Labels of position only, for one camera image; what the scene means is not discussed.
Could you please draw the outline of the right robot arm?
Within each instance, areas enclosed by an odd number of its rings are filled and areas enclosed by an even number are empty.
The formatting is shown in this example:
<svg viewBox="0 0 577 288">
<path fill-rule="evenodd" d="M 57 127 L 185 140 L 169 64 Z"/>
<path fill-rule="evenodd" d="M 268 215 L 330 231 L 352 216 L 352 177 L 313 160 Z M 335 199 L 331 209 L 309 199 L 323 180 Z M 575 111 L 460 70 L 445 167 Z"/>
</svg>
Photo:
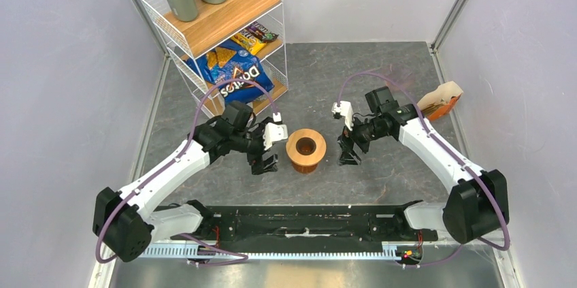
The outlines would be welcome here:
<svg viewBox="0 0 577 288">
<path fill-rule="evenodd" d="M 387 86 L 365 95 L 370 114 L 355 116 L 348 101 L 332 106 L 336 119 L 344 119 L 337 141 L 342 149 L 340 165 L 359 165 L 359 153 L 367 153 L 371 142 L 392 137 L 409 148 L 448 191 L 444 203 L 413 202 L 393 220 L 394 234 L 409 240 L 420 229 L 445 231 L 460 244 L 481 240 L 497 229 L 509 241 L 510 221 L 506 177 L 499 170 L 484 170 L 467 160 L 422 117 L 411 103 L 404 106 Z"/>
</svg>

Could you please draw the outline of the wooden ring dripper holder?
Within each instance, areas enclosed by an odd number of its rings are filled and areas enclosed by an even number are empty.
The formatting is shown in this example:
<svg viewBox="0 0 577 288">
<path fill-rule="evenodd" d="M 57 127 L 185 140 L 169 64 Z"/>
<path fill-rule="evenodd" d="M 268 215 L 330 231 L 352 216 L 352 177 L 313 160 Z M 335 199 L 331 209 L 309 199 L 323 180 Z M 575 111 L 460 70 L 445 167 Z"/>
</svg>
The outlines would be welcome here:
<svg viewBox="0 0 577 288">
<path fill-rule="evenodd" d="M 290 134 L 286 142 L 286 153 L 295 165 L 316 165 L 324 158 L 326 151 L 324 137 L 313 129 L 298 129 Z"/>
</svg>

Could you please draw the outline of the amber glass carafe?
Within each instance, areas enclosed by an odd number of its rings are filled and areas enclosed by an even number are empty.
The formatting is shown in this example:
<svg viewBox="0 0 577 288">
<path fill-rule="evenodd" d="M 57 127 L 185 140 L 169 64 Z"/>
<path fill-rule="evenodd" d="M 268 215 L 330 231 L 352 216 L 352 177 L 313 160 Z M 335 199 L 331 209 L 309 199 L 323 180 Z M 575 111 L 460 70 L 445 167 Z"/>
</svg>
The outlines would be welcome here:
<svg viewBox="0 0 577 288">
<path fill-rule="evenodd" d="M 312 173 L 316 170 L 316 168 L 318 167 L 318 161 L 315 163 L 312 163 L 310 161 L 307 162 L 297 162 L 297 161 L 291 161 L 293 169 L 301 174 L 309 174 Z"/>
</svg>

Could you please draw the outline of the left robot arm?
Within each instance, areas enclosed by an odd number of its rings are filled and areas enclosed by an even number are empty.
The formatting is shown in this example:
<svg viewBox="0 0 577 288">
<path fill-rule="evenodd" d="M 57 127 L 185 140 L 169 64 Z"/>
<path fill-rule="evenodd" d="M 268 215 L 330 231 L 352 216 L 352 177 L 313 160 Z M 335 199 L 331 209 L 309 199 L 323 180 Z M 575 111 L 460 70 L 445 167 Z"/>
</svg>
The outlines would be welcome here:
<svg viewBox="0 0 577 288">
<path fill-rule="evenodd" d="M 93 232 L 98 237 L 96 258 L 108 263 L 130 262 L 152 242 L 182 234 L 205 239 L 212 234 L 211 212 L 198 202 L 163 209 L 161 202 L 197 172 L 231 151 L 244 153 L 254 175 L 277 170 L 277 155 L 263 156 L 288 138 L 279 112 L 250 125 L 250 106 L 233 101 L 221 115 L 195 125 L 166 159 L 141 178 L 115 191 L 109 187 L 96 196 Z"/>
</svg>

